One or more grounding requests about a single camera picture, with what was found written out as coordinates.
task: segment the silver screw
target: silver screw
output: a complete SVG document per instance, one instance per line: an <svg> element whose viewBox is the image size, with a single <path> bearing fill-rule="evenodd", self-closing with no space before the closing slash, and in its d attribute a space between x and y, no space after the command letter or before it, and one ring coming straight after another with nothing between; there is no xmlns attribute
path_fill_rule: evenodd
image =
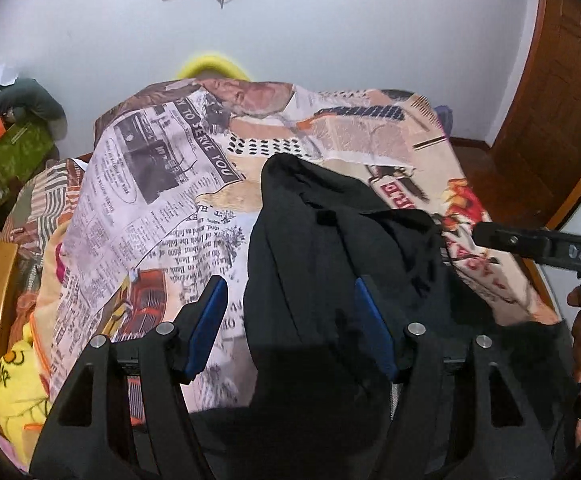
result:
<svg viewBox="0 0 581 480"><path fill-rule="evenodd" d="M106 344L106 336L105 335L96 335L91 339L91 346L93 348L101 348Z"/></svg>
<svg viewBox="0 0 581 480"><path fill-rule="evenodd" d="M491 346L493 346L493 340L490 339L487 335L478 335L477 344L481 348L490 348Z"/></svg>
<svg viewBox="0 0 581 480"><path fill-rule="evenodd" d="M413 335L423 335L426 333L426 327L421 323L410 323L410 325L408 325L408 332Z"/></svg>
<svg viewBox="0 0 581 480"><path fill-rule="evenodd" d="M168 335L174 330L174 324L170 321L164 321L157 325L157 333L159 335Z"/></svg>

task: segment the bed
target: bed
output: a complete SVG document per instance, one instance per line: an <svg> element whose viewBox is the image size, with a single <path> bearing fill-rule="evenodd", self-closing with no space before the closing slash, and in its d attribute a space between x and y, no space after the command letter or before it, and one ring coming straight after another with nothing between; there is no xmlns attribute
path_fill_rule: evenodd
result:
<svg viewBox="0 0 581 480"><path fill-rule="evenodd" d="M24 187L0 237L18 246L23 284L9 346L30 330L45 410L95 333L113 341L143 335L174 319L211 274L227 279L230 305L208 366L184 387L184 397L190 412L248 405L256 370L245 340L242 295L250 231L262 206L262 166L274 153L358 178L393 208L426 210L443 230L451 264L490 304L498 323L558 321L510 254L473 243L472 226L488 214L437 114L414 92L165 82L109 110L96 121L95 136L88 172L73 159L49 166ZM176 203L181 189L192 189L192 206ZM163 214L163 235L146 237L134 253L120 257L116 269L107 251L110 227L99 209L115 215L115 236L132 238L134 224L124 219L130 206L141 218ZM89 270L100 264L109 267L105 276ZM110 294L93 292L96 280ZM133 422L141 424L139 381L130 381L129 396ZM11 440L13 432L30 433L25 424L16 428L7 432ZM29 434L16 439L26 463L34 437L32 447Z"/></svg>

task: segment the baseboard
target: baseboard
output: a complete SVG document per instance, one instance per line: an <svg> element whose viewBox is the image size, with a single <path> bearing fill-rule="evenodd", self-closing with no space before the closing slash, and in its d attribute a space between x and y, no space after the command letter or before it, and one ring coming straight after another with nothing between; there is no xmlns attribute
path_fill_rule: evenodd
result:
<svg viewBox="0 0 581 480"><path fill-rule="evenodd" d="M490 146L483 141L477 139L462 139L461 137L450 137L450 143L459 148L477 148L484 152L490 151Z"/></svg>

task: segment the wooden door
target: wooden door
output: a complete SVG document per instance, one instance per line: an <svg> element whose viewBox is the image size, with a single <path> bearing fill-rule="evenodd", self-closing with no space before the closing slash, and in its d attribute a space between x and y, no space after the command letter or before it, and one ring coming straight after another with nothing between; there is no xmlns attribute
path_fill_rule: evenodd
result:
<svg viewBox="0 0 581 480"><path fill-rule="evenodd" d="M540 0L535 37L507 119L491 150L526 207L545 225L581 178L581 1Z"/></svg>

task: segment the black garment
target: black garment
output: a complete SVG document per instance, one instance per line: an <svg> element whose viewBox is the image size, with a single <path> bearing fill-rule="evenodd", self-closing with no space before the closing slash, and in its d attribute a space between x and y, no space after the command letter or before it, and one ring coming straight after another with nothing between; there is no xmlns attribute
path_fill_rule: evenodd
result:
<svg viewBox="0 0 581 480"><path fill-rule="evenodd" d="M490 307L445 264L430 216L391 210L361 181L274 155L264 166L262 196L244 295L258 370L253 401L193 415L218 478L368 477L389 425L390 384L365 351L354 315L359 276L371 276L381 291L376 300L386 302L381 312L389 313L400 368L412 362L403 337L412 321L446 338L450 358L464 357L475 335L491 335L511 353L552 442L574 393L570 366L555 351L567 348L558 339L563 326L497 327ZM446 383L440 410L453 402L452 379ZM569 419L560 428L572 426ZM437 428L435 463L444 462L446 430Z"/></svg>

